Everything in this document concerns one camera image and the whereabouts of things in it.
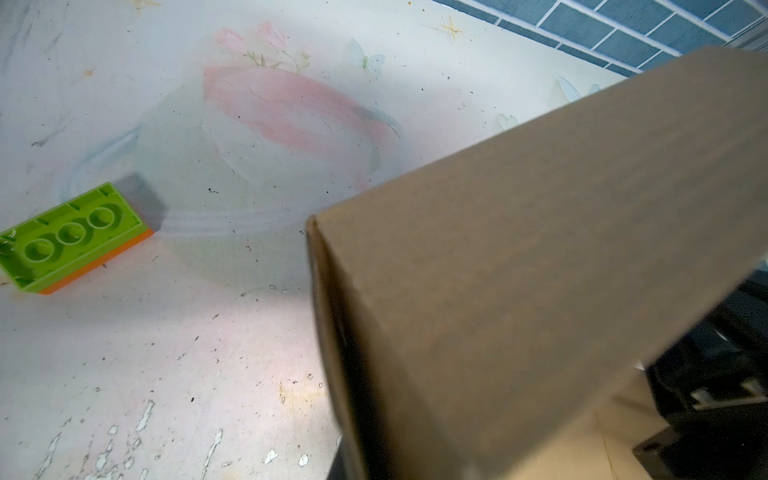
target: butterfly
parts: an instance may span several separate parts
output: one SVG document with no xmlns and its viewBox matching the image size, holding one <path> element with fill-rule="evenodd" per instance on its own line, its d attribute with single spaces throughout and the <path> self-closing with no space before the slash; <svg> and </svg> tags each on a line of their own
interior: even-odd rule
<svg viewBox="0 0 768 480">
<path fill-rule="evenodd" d="M 565 94 L 565 97 L 568 99 L 568 101 L 576 101 L 581 99 L 581 94 L 576 90 L 576 87 L 571 85 L 571 82 L 564 79 L 563 77 L 558 77 L 558 81 L 560 82 L 560 88 L 563 89 L 563 93 Z M 589 87 L 589 91 L 587 92 L 587 95 L 592 95 L 594 93 L 598 93 L 600 91 L 600 85 L 598 84 L 592 84 L 591 87 Z"/>
<path fill-rule="evenodd" d="M 372 55 L 367 56 L 362 52 L 362 47 L 354 38 L 349 43 L 349 57 L 347 61 L 356 67 L 362 67 L 364 70 L 370 71 L 374 77 L 378 78 L 382 75 L 382 65 L 384 65 L 384 55 Z"/>
</svg>

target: lego stud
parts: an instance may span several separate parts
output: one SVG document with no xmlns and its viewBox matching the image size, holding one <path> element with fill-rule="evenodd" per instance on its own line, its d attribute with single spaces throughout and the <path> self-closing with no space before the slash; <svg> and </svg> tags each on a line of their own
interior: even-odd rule
<svg viewBox="0 0 768 480">
<path fill-rule="evenodd" d="M 64 245 L 77 245 L 85 239 L 87 233 L 85 227 L 79 223 L 68 222 L 58 229 L 58 232 L 56 232 L 56 240 L 62 242 Z"/>
<path fill-rule="evenodd" d="M 107 207 L 97 207 L 88 215 L 88 225 L 93 228 L 103 230 L 112 226 L 116 216 L 112 209 Z"/>
<path fill-rule="evenodd" d="M 33 263 L 40 263 L 49 260 L 53 256 L 53 243 L 45 238 L 38 238 L 27 243 L 24 248 L 24 256 Z"/>
</svg>

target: white floor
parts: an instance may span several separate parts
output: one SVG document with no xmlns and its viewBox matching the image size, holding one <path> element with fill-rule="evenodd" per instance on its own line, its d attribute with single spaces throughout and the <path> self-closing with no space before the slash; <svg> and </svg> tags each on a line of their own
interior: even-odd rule
<svg viewBox="0 0 768 480">
<path fill-rule="evenodd" d="M 157 231 L 52 296 L 0 274 L 4 480 L 324 478 L 303 219 L 621 80 L 427 0 L 0 22 L 0 229 L 112 180 Z"/>
</svg>

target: green lego brick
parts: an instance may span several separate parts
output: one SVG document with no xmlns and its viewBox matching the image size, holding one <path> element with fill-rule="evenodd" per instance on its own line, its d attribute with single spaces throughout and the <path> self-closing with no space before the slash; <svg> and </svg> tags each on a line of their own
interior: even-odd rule
<svg viewBox="0 0 768 480">
<path fill-rule="evenodd" d="M 0 266 L 40 292 L 149 230 L 111 183 L 0 233 Z"/>
</svg>

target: cardboard box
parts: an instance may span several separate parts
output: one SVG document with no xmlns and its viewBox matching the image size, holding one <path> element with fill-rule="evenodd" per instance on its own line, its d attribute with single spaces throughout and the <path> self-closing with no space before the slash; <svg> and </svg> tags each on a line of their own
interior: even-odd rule
<svg viewBox="0 0 768 480">
<path fill-rule="evenodd" d="M 704 49 L 311 218 L 350 476 L 503 475 L 725 297 L 768 251 L 767 78 Z"/>
</svg>

